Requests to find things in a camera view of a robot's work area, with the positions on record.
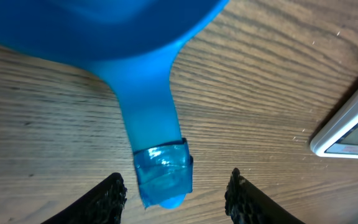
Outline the blue plastic measuring scoop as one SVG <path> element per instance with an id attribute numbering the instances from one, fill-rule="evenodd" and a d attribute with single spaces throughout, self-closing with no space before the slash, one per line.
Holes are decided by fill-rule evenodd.
<path id="1" fill-rule="evenodd" d="M 222 0 L 0 0 L 0 44 L 82 68 L 115 93 L 144 207 L 174 209 L 192 191 L 170 70 Z"/>

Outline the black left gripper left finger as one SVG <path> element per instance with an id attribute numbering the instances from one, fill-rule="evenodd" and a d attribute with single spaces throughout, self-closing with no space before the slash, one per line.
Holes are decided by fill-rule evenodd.
<path id="1" fill-rule="evenodd" d="M 124 179 L 115 172 L 42 224 L 120 224 L 126 193 Z"/>

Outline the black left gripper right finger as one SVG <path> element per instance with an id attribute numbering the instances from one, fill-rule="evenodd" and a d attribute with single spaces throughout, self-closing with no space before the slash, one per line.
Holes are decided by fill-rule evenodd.
<path id="1" fill-rule="evenodd" d="M 274 202 L 235 168 L 228 182 L 225 213 L 234 224 L 303 224 Z"/>

